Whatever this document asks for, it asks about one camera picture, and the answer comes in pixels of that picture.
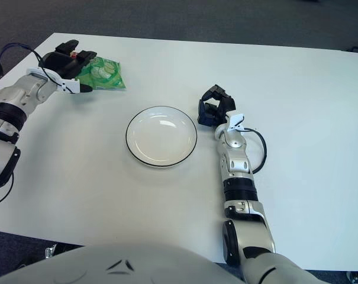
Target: plate rim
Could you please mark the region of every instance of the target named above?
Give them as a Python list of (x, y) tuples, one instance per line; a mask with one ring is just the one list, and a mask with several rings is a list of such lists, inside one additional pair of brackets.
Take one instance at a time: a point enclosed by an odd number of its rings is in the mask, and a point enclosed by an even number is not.
[[(193, 127), (194, 127), (194, 129), (195, 129), (195, 133), (196, 133), (196, 141), (195, 141), (195, 144), (193, 145), (193, 148), (192, 148), (191, 152), (189, 152), (189, 154), (188, 154), (184, 159), (182, 159), (182, 160), (180, 160), (180, 161), (178, 161), (178, 162), (176, 162), (176, 163), (174, 163), (174, 164), (168, 164), (168, 165), (164, 165), (164, 166), (157, 165), (157, 164), (150, 164), (150, 163), (147, 163), (147, 162), (145, 162), (145, 161), (142, 161), (141, 159), (139, 159), (139, 158), (133, 153), (133, 151), (131, 151), (131, 149), (130, 149), (130, 147), (129, 147), (129, 144), (127, 143), (127, 131), (129, 130), (129, 126), (130, 126), (131, 122), (134, 120), (134, 118), (137, 117), (137, 116), (138, 116), (139, 114), (141, 114), (142, 112), (144, 112), (144, 111), (146, 111), (146, 110), (148, 110), (148, 109), (150, 109), (150, 108), (158, 108), (158, 107), (173, 108), (173, 109), (175, 109), (175, 110), (177, 110), (177, 111), (182, 112), (186, 117), (189, 118), (189, 120), (190, 120), (191, 123), (193, 124)], [(137, 160), (141, 161), (142, 163), (147, 164), (147, 165), (152, 166), (152, 167), (172, 167), (172, 166), (174, 166), (174, 165), (176, 165), (176, 164), (181, 163), (181, 162), (184, 161), (186, 158), (188, 158), (188, 157), (192, 154), (192, 152), (194, 151), (194, 149), (196, 148), (196, 145), (197, 145), (197, 128), (196, 128), (195, 123), (194, 123), (194, 122), (192, 121), (192, 119), (189, 117), (189, 115), (186, 114), (185, 112), (179, 110), (178, 108), (174, 108), (174, 107), (168, 106), (168, 105), (156, 105), (156, 106), (151, 106), (151, 107), (149, 107), (149, 108), (145, 108), (144, 110), (138, 112), (137, 114), (135, 114), (135, 116), (133, 116), (133, 118), (129, 121), (129, 123), (128, 123), (128, 125), (127, 125), (127, 128), (126, 128), (125, 141), (126, 141), (126, 146), (127, 146), (127, 148), (129, 149), (129, 152), (130, 152)]]

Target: silver arm segment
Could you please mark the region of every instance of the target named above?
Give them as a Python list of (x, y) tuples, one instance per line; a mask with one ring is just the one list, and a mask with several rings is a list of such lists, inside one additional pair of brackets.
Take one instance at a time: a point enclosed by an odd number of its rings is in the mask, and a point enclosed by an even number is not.
[(0, 90), (0, 187), (10, 178), (20, 157), (15, 147), (22, 126), (37, 105), (45, 102), (55, 91), (80, 92), (80, 83), (62, 79), (56, 72), (40, 67), (29, 68), (14, 85)]
[(226, 113), (227, 123), (215, 130), (224, 184), (224, 257), (229, 265), (240, 266), (247, 284), (325, 283), (276, 254), (263, 204), (258, 201), (253, 169), (241, 132), (243, 114)]

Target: white bracket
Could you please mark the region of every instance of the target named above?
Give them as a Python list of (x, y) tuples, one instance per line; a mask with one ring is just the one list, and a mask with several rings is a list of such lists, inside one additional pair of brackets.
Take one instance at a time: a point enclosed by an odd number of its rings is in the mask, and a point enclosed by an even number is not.
[[(70, 91), (68, 90), (68, 89), (70, 89), (73, 93), (80, 93), (80, 81), (79, 80), (62, 79), (62, 77), (60, 77), (59, 74), (56, 73), (55, 71), (52, 71), (52, 70), (46, 69), (46, 68), (44, 68), (44, 70), (55, 82), (57, 82), (60, 85), (60, 86), (57, 85), (58, 91), (70, 93)], [(46, 76), (46, 74), (43, 72), (41, 67), (28, 68), (26, 71), (26, 74), (27, 75), (38, 74), (38, 75), (46, 78), (46, 80), (50, 80)]]
[(244, 120), (244, 114), (239, 113), (238, 111), (228, 111), (226, 112), (226, 123), (223, 123), (217, 127), (215, 130), (215, 139), (219, 140), (222, 133), (229, 133), (230, 131), (244, 131), (242, 122)]

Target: white plate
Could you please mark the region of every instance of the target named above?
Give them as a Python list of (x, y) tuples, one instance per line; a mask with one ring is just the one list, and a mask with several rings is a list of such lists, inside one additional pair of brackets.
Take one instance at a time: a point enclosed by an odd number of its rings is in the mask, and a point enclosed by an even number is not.
[(184, 112), (169, 106), (154, 106), (137, 114), (126, 130), (126, 143), (139, 161), (154, 167), (170, 167), (194, 150), (197, 132)]

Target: green plastic bag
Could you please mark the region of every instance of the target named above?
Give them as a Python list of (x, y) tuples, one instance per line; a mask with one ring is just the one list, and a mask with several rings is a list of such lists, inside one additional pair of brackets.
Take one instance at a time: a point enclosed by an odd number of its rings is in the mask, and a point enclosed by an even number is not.
[(83, 67), (75, 79), (80, 84), (91, 86), (93, 89), (124, 89), (125, 84), (120, 74), (121, 65), (118, 62), (95, 57)]

